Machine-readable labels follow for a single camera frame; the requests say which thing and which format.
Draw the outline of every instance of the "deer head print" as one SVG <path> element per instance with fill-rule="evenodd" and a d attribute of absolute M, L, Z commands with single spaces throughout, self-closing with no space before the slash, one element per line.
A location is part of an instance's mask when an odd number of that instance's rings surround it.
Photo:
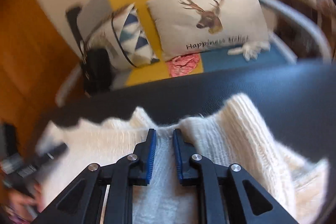
<path fill-rule="evenodd" d="M 212 10 L 204 11 L 197 4 L 191 0 L 180 1 L 182 5 L 188 10 L 196 10 L 196 12 L 201 16 L 200 21 L 197 23 L 196 27 L 199 29 L 209 27 L 209 33 L 214 34 L 223 30 L 222 23 L 219 19 L 219 12 L 221 11 L 220 6 L 223 4 L 224 0 L 213 0 L 215 4 L 211 4 L 214 8 Z"/>

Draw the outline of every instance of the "white knit sweater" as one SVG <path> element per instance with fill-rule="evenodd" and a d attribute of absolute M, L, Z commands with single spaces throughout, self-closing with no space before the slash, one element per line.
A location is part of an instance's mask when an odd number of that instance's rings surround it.
<path fill-rule="evenodd" d="M 251 100 L 238 94 L 209 117 L 189 117 L 173 126 L 155 125 L 137 107 L 129 121 L 109 118 L 101 124 L 80 120 L 73 128 L 50 123 L 38 151 L 64 141 L 69 150 L 42 181 L 48 205 L 86 166 L 115 163 L 146 139 L 149 128 L 157 130 L 152 180 L 134 187 L 133 223 L 197 223 L 197 200 L 193 187 L 179 185 L 172 148 L 172 132 L 181 128 L 197 152 L 214 163 L 241 164 L 300 223 L 312 223 L 324 203 L 329 164 L 326 159 L 310 163 L 274 140 Z"/>

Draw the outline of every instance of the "orange wooden door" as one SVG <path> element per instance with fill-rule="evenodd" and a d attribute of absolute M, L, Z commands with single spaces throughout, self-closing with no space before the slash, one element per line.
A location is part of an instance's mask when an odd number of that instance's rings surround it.
<path fill-rule="evenodd" d="M 55 107 L 77 63 L 36 0 L 0 0 L 0 120 L 17 127 L 22 155 L 33 149 L 27 144 L 34 125 Z"/>

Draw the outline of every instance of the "white pillow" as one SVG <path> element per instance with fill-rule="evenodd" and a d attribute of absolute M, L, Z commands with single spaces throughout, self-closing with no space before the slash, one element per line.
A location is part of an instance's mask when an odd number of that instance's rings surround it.
<path fill-rule="evenodd" d="M 149 0 L 163 58 L 268 41 L 258 0 Z"/>
<path fill-rule="evenodd" d="M 106 48 L 112 66 L 118 71 L 159 61 L 142 30 L 134 4 L 105 20 L 90 36 L 88 47 Z"/>

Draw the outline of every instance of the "deer antler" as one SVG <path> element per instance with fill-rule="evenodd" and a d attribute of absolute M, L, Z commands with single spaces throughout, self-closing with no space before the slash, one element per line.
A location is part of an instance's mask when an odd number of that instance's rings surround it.
<path fill-rule="evenodd" d="M 187 1 L 187 3 L 180 0 L 181 4 L 190 7 L 190 8 L 183 7 L 184 9 L 196 10 L 198 13 L 203 13 L 204 12 L 204 10 L 201 7 L 199 7 L 197 4 L 193 3 L 191 0 L 186 0 L 186 1 Z"/>
<path fill-rule="evenodd" d="M 212 4 L 212 6 L 214 7 L 214 8 L 212 9 L 212 11 L 213 11 L 216 15 L 219 15 L 219 11 L 220 11 L 219 7 L 220 7 L 221 4 L 224 2 L 224 0 L 219 0 L 219 2 L 218 2 L 217 0 L 213 0 L 213 1 L 216 3 L 216 5 L 213 5 L 213 4 Z"/>

